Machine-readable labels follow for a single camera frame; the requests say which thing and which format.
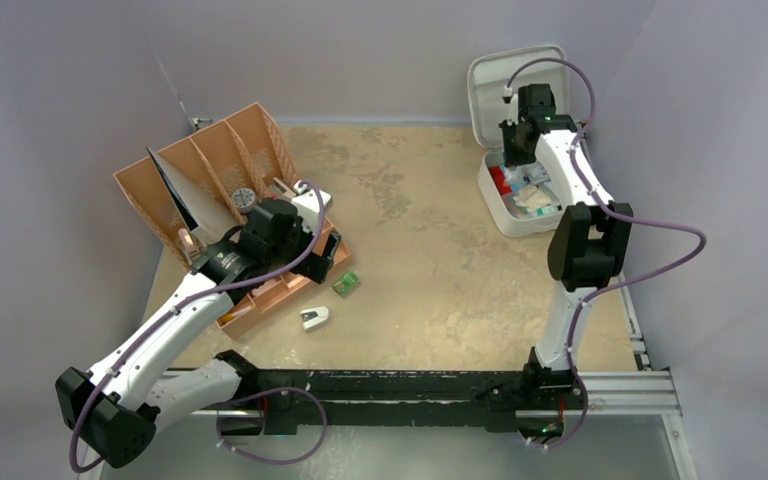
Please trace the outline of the green small box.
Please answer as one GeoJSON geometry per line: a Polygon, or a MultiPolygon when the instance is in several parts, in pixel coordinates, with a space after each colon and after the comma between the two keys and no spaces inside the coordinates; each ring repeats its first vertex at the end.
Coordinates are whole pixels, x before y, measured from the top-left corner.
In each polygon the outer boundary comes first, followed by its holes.
{"type": "Polygon", "coordinates": [[[357,273],[349,270],[332,284],[332,289],[341,298],[346,298],[358,287],[359,283],[360,278],[357,273]]]}

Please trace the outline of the red first aid pouch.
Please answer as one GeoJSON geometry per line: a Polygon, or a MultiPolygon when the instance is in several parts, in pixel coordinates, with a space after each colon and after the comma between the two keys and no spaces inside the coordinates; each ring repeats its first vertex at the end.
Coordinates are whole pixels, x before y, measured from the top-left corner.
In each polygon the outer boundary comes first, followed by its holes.
{"type": "Polygon", "coordinates": [[[505,173],[501,166],[491,166],[488,168],[488,172],[500,197],[508,195],[512,192],[512,189],[507,183],[505,173]]]}

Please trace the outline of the white plastic bottle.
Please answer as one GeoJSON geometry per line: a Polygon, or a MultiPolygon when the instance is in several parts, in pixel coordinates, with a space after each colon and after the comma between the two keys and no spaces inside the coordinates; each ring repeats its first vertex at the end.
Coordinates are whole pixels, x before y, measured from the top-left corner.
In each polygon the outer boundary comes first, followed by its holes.
{"type": "Polygon", "coordinates": [[[534,217],[535,218],[551,218],[553,216],[559,215],[563,212],[563,207],[560,205],[547,205],[540,208],[537,208],[534,211],[534,217]]]}

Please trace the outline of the beige gauze wrap packet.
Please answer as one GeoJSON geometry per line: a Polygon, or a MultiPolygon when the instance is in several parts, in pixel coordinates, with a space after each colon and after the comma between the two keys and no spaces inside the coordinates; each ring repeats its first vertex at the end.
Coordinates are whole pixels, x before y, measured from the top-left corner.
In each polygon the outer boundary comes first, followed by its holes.
{"type": "Polygon", "coordinates": [[[553,204],[552,198],[535,185],[521,188],[514,195],[514,202],[526,214],[536,214],[540,208],[553,204]]]}

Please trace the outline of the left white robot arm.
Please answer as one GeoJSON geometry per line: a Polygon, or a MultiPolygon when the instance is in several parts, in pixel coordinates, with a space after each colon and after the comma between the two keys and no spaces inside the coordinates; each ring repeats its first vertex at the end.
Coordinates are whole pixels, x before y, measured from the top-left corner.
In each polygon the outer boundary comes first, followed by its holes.
{"type": "Polygon", "coordinates": [[[71,431],[68,460],[75,473],[101,463],[127,465],[158,431],[213,404],[244,409],[255,400],[299,393],[327,418],[323,404],[305,389],[259,386],[257,368],[233,352],[171,380],[163,375],[209,324],[263,284],[285,273],[325,281],[341,244],[340,234],[325,232],[331,203],[316,188],[291,200],[260,201],[245,223],[225,229],[204,248],[134,334],[88,370],[69,367],[58,377],[55,390],[71,431]]]}

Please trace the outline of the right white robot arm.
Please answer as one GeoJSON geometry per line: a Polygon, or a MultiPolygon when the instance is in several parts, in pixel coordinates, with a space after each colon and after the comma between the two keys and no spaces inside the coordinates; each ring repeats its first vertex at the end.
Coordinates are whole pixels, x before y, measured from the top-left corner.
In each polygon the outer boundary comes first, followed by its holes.
{"type": "Polygon", "coordinates": [[[547,251],[556,282],[548,323],[524,366],[521,392],[536,407],[575,392],[575,359],[595,292],[622,270],[631,226],[614,219],[629,215],[601,187],[580,146],[581,131],[572,118],[556,110],[547,84],[518,89],[507,86],[508,108],[500,124],[504,165],[519,178],[532,166],[545,169],[562,212],[547,251]]]}

